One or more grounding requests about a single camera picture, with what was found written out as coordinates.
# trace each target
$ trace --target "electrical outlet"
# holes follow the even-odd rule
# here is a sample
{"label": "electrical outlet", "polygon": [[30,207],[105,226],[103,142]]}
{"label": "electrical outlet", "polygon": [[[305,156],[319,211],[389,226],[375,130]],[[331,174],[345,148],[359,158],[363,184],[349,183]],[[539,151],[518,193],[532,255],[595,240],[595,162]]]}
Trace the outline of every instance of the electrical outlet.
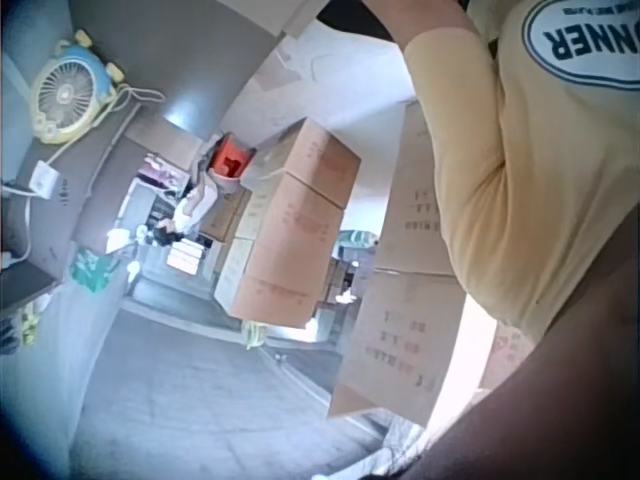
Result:
{"label": "electrical outlet", "polygon": [[53,194],[60,172],[50,167],[42,160],[38,160],[36,168],[33,170],[31,180],[29,180],[29,188],[33,190],[39,197],[49,200]]}

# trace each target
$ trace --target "t-shirt logo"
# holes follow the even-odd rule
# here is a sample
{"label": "t-shirt logo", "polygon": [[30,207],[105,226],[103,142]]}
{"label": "t-shirt logo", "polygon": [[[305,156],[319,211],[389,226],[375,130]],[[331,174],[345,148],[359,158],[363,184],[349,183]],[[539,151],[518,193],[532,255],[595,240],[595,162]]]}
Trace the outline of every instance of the t-shirt logo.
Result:
{"label": "t-shirt logo", "polygon": [[522,37],[557,77],[640,90],[640,0],[544,0],[527,15]]}

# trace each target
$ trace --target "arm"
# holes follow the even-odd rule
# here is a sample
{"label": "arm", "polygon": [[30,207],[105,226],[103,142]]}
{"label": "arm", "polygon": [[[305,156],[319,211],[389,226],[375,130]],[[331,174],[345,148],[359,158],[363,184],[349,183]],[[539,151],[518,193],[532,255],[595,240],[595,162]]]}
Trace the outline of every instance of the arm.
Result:
{"label": "arm", "polygon": [[[487,47],[455,0],[365,0],[404,51],[433,138],[443,236],[455,263],[474,225],[503,231],[500,87]],[[480,238],[482,242],[496,239]]]}
{"label": "arm", "polygon": [[193,189],[193,192],[189,194],[189,199],[187,200],[187,204],[185,205],[182,213],[186,216],[190,217],[193,214],[193,211],[198,206],[198,204],[204,198],[204,176],[205,174],[200,175],[200,180],[198,181],[198,185]]}
{"label": "arm", "polygon": [[638,478],[637,241],[636,211],[531,356],[402,478]]}

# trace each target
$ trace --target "yellow t-shirt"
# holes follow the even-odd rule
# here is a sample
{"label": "yellow t-shirt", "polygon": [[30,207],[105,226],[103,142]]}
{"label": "yellow t-shirt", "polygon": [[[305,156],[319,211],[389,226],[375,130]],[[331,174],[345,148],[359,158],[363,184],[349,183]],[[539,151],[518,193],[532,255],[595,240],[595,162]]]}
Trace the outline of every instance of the yellow t-shirt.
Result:
{"label": "yellow t-shirt", "polygon": [[405,51],[454,271],[536,342],[640,200],[638,14],[629,1],[525,0],[497,65],[463,29]]}

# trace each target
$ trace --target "cable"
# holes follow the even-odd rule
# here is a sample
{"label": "cable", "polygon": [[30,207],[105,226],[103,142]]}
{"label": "cable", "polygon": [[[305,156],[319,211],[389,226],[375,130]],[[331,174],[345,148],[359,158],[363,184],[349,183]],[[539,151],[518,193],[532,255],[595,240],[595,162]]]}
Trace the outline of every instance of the cable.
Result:
{"label": "cable", "polygon": [[21,197],[37,197],[38,194],[36,192],[32,192],[30,190],[18,190],[17,188],[10,187],[8,185],[2,184],[2,190],[5,192],[13,193],[14,195],[20,195]]}
{"label": "cable", "polygon": [[27,237],[27,249],[25,250],[24,254],[20,257],[20,258],[12,258],[11,259],[11,264],[13,265],[14,263],[18,263],[18,262],[22,262],[23,260],[26,260],[27,258],[29,258],[29,255],[31,255],[31,196],[27,198],[27,203],[24,206],[24,225],[25,225],[25,233],[26,233],[26,237]]}
{"label": "cable", "polygon": [[[118,102],[120,102],[120,100],[125,95],[126,95],[126,98],[124,102],[118,105]],[[116,89],[116,94],[111,99],[111,101],[107,104],[104,111],[100,113],[93,122],[88,124],[86,127],[82,128],[75,137],[73,137],[67,143],[62,145],[58,150],[56,150],[56,152],[53,155],[51,155],[44,163],[50,166],[53,162],[55,162],[58,159],[58,157],[60,157],[60,155],[62,155],[66,150],[68,150],[69,147],[71,147],[74,143],[76,143],[78,140],[84,137],[87,134],[87,132],[97,127],[98,125],[100,125],[100,123],[102,123],[102,121],[107,117],[107,115],[109,115],[110,113],[118,112],[123,108],[125,108],[129,104],[131,97],[134,97],[135,99],[141,102],[154,102],[154,103],[163,103],[167,99],[167,97],[162,92],[159,92],[157,90],[152,90],[149,88],[134,88],[131,85],[128,85],[126,83],[122,83],[118,85]],[[11,260],[10,265],[13,265],[15,263],[26,260],[31,254],[31,199],[39,195],[32,191],[20,190],[10,186],[6,186],[4,185],[4,183],[2,184],[2,188],[3,190],[9,193],[12,193],[14,195],[27,197],[26,204],[24,207],[24,221],[25,221],[25,229],[26,229],[26,237],[27,237],[27,249],[25,250],[24,254],[20,258]]]}

